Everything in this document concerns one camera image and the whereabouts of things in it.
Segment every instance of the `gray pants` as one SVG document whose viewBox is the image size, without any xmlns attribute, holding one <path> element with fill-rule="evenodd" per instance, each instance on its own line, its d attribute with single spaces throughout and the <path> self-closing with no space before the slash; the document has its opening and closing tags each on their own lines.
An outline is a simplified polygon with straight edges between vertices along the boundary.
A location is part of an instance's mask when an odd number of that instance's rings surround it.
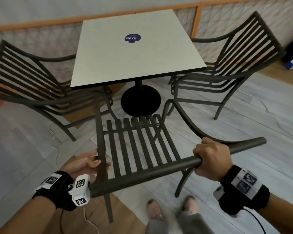
<svg viewBox="0 0 293 234">
<path fill-rule="evenodd" d="M 183 234 L 215 234 L 203 217 L 183 211 L 178 215 L 178 223 Z M 168 223 L 163 217 L 149 220 L 145 234 L 168 234 Z"/>
</svg>

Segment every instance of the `round black table base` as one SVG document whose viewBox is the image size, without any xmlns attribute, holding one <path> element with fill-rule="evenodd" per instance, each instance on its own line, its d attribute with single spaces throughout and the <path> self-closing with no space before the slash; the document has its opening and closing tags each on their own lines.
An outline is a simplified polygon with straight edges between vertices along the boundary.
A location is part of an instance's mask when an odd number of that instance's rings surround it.
<svg viewBox="0 0 293 234">
<path fill-rule="evenodd" d="M 159 92 L 148 85 L 133 86 L 125 91 L 121 97 L 121 107 L 125 113 L 133 116 L 152 115 L 160 107 Z"/>
</svg>

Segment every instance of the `person's left hand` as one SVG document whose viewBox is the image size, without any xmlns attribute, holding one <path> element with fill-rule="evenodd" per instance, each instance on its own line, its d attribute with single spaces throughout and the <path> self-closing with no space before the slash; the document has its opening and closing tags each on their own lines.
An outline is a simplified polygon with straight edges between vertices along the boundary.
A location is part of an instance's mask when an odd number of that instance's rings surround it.
<svg viewBox="0 0 293 234">
<path fill-rule="evenodd" d="M 101 160 L 98 160 L 96 154 L 98 150 L 80 154 L 75 161 L 72 161 L 64 165 L 60 170 L 67 172 L 74 180 L 83 174 L 96 174 L 97 167 L 101 164 Z M 106 169 L 109 169 L 111 163 L 106 164 Z"/>
</svg>

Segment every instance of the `shoe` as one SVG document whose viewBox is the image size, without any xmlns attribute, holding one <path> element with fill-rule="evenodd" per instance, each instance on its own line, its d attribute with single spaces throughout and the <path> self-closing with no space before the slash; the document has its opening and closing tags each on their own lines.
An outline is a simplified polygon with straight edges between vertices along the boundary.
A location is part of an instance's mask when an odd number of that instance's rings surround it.
<svg viewBox="0 0 293 234">
<path fill-rule="evenodd" d="M 162 217 L 162 212 L 160 210 L 160 207 L 158 203 L 153 199 L 148 201 L 146 210 L 147 210 L 146 213 L 150 220 L 157 218 L 159 216 Z"/>
<path fill-rule="evenodd" d="M 184 205 L 183 205 L 184 211 L 188 211 L 191 214 L 196 214 L 198 213 L 197 210 L 197 203 L 195 201 L 195 197 L 192 195 L 189 195 L 186 197 Z"/>
</svg>

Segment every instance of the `clayg logo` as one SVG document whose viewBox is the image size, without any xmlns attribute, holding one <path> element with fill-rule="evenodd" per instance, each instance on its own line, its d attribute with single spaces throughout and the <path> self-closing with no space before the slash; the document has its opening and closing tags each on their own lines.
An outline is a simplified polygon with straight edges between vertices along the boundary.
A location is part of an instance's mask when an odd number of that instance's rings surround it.
<svg viewBox="0 0 293 234">
<path fill-rule="evenodd" d="M 139 34 L 129 34 L 125 37 L 125 41 L 127 43 L 135 43 L 138 42 L 141 39 L 141 36 Z"/>
</svg>

